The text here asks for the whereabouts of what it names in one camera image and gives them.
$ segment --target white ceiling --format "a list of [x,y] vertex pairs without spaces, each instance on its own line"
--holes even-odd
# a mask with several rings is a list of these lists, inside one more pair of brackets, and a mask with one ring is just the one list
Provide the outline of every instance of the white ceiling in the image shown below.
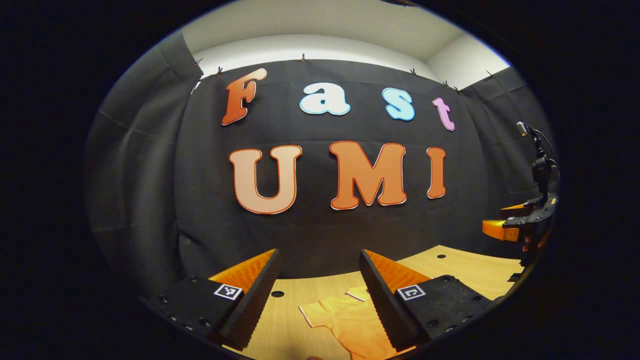
[[464,33],[421,8],[380,0],[238,0],[183,29],[192,54],[249,38],[313,34],[368,42],[424,62]]

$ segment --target black fabric backdrop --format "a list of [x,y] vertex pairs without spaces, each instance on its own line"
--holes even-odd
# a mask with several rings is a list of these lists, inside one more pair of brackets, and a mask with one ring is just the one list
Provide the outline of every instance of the black fabric backdrop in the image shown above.
[[[226,86],[261,67],[268,75],[257,81],[247,116],[223,127]],[[482,219],[536,196],[529,168],[534,149],[515,122],[524,120],[552,139],[539,104],[513,69],[457,94],[436,81],[377,65],[278,61],[209,76],[189,96],[201,74],[175,35],[116,84],[89,137],[93,231],[115,270],[142,293],[163,290],[185,271],[211,275],[272,248],[282,251],[283,278],[357,271],[362,248],[392,259],[438,244],[507,258],[521,255],[522,244],[481,232]],[[349,113],[302,112],[303,88],[318,82],[340,85]],[[386,87],[412,96],[412,121],[389,117],[381,96]],[[437,97],[451,109],[453,132],[444,128],[432,104]],[[329,145],[340,140],[359,142],[371,163],[384,143],[405,146],[407,201],[370,207],[361,201],[356,209],[333,210],[337,161]],[[250,213],[235,198],[228,155],[262,151],[258,189],[269,197],[278,191],[269,151],[286,144],[303,149],[296,162],[295,203],[277,215]],[[439,199],[426,195],[429,147],[447,153],[447,193]]]

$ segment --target wooden table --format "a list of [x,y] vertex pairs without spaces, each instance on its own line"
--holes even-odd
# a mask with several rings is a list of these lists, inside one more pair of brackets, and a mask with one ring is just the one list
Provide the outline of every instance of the wooden table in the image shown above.
[[[453,275],[490,300],[504,295],[513,285],[508,282],[511,275],[523,270],[518,259],[494,258],[441,245],[398,263],[432,278]],[[309,327],[298,306],[342,295],[355,286],[365,286],[360,272],[276,280],[272,291],[282,291],[284,296],[269,297],[249,346],[239,353],[257,360],[306,360],[309,356],[350,360],[350,353],[331,330]]]

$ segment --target pink letter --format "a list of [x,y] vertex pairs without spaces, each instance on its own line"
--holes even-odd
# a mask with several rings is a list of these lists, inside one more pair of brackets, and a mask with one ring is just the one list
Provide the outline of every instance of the pink letter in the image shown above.
[[444,125],[444,128],[449,131],[454,131],[456,129],[456,124],[449,120],[449,107],[444,104],[444,101],[441,98],[435,99],[433,101],[433,105],[438,108],[440,120],[442,121],[442,125]]

